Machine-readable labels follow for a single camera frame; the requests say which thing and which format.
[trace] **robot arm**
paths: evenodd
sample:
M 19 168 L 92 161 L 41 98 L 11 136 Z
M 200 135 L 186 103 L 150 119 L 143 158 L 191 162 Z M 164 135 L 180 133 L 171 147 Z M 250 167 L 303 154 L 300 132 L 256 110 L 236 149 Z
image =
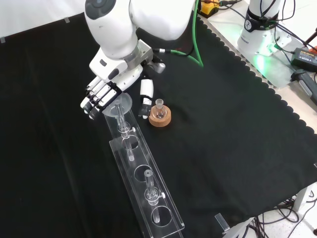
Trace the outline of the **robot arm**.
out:
M 89 65 L 97 77 L 87 86 L 87 96 L 81 103 L 90 118 L 128 90 L 142 75 L 144 65 L 151 65 L 158 73 L 165 69 L 151 47 L 138 41 L 137 27 L 165 40 L 177 39 L 188 24 L 193 4 L 194 0 L 181 4 L 176 0 L 86 0 L 86 21 L 100 45 Z M 143 118 L 151 109 L 153 91 L 152 81 L 143 76 Z

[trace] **power adapter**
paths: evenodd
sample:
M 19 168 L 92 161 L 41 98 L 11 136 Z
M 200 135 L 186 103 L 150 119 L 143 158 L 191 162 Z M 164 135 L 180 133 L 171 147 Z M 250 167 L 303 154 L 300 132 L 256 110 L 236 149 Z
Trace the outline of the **power adapter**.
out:
M 317 72 L 317 54 L 300 48 L 296 48 L 294 52 L 291 65 L 310 72 Z

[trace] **glass test tube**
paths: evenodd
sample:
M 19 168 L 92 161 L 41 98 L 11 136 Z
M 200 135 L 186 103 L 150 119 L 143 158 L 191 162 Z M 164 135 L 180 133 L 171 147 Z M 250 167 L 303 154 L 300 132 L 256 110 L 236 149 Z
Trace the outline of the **glass test tube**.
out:
M 149 204 L 153 206 L 153 220 L 155 223 L 159 223 L 159 210 L 156 209 L 159 196 L 154 187 L 154 176 L 152 170 L 144 171 L 145 182 L 147 184 L 147 198 L 149 200 Z
M 128 153 L 128 157 L 130 161 L 134 161 L 134 155 L 132 152 L 132 146 L 129 141 L 129 136 L 130 136 L 130 126 L 128 126 L 128 123 L 125 122 L 124 115 L 122 113 L 122 106 L 121 104 L 115 104 L 115 108 L 117 110 L 118 114 L 118 128 L 121 133 L 122 138 L 125 140 L 125 149 Z

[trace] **black tablecloth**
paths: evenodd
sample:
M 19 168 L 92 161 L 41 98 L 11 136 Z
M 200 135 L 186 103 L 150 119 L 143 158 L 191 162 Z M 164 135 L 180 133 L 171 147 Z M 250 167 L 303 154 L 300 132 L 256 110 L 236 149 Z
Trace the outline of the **black tablecloth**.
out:
M 191 48 L 140 31 L 153 48 Z M 155 98 L 172 122 L 138 123 L 185 223 L 185 238 L 220 237 L 317 181 L 317 137 L 202 22 L 204 69 L 161 55 Z M 79 107 L 99 46 L 83 14 L 10 36 L 0 45 L 1 237 L 141 237 L 112 157 L 103 117 Z M 129 91 L 139 107 L 140 82 Z

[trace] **white surface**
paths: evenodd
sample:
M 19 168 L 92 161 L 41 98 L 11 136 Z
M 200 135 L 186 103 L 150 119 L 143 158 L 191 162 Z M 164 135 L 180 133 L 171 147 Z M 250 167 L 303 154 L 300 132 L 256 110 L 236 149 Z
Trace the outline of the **white surface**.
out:
M 0 37 L 74 16 L 85 0 L 0 0 Z
M 313 186 L 313 192 L 315 194 L 315 199 L 317 198 L 317 183 Z M 313 203 L 307 203 L 306 206 L 299 212 L 300 219 L 303 217 L 304 213 L 313 206 Z M 295 220 L 295 215 L 290 215 L 289 217 Z M 281 215 L 277 211 L 266 212 L 264 214 L 264 222 L 271 222 L 281 219 Z M 292 229 L 296 226 L 295 223 L 291 223 L 287 220 L 283 220 L 271 225 L 265 225 L 265 233 L 267 233 L 269 238 L 287 238 L 291 233 Z M 313 230 L 317 228 L 317 205 L 310 210 L 305 216 L 304 220 L 297 226 L 290 238 L 316 238 L 313 234 Z M 249 229 L 246 238 L 256 238 L 255 232 Z
M 306 202 L 309 200 L 309 195 L 313 189 L 313 185 L 310 185 L 297 193 L 297 197 L 294 203 L 294 211 L 300 212 L 301 209 L 306 205 Z

